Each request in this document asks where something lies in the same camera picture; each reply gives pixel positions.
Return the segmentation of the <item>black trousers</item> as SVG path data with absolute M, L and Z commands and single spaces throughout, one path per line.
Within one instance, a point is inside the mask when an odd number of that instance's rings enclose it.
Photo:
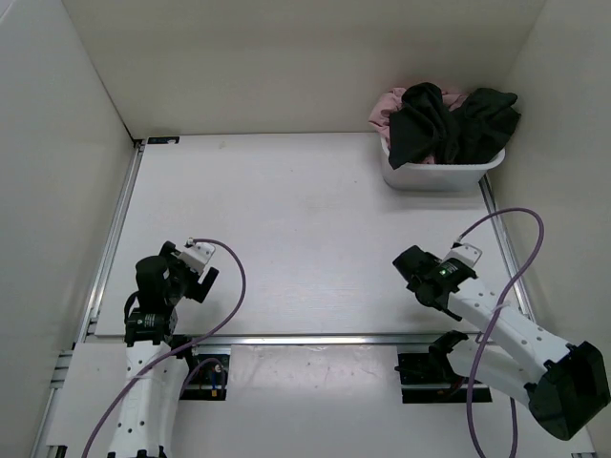
M 482 165 L 493 160 L 515 133 L 521 114 L 517 95 L 478 88 L 451 109 L 432 83 L 408 88 L 389 116 L 389 164 Z

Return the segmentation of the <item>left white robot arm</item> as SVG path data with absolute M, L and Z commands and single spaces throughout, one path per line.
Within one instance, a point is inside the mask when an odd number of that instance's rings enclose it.
M 174 338 L 176 306 L 183 299 L 203 302 L 219 271 L 207 266 L 215 247 L 187 241 L 182 249 L 170 241 L 159 253 L 136 264 L 137 291 L 124 307 L 126 383 L 109 457 L 168 457 L 183 382 L 197 377 L 200 358 L 178 349 L 141 373 L 162 355 L 186 343 Z

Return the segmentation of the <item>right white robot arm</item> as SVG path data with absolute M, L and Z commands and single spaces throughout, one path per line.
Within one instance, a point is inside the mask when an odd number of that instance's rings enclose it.
M 589 342 L 572 344 L 500 302 L 476 274 L 481 251 L 455 244 L 442 259 L 414 245 L 393 266 L 417 301 L 479 331 L 493 329 L 477 358 L 477 343 L 450 331 L 429 347 L 429 370 L 439 381 L 473 376 L 526 406 L 537 423 L 568 441 L 610 403 L 600 351 Z

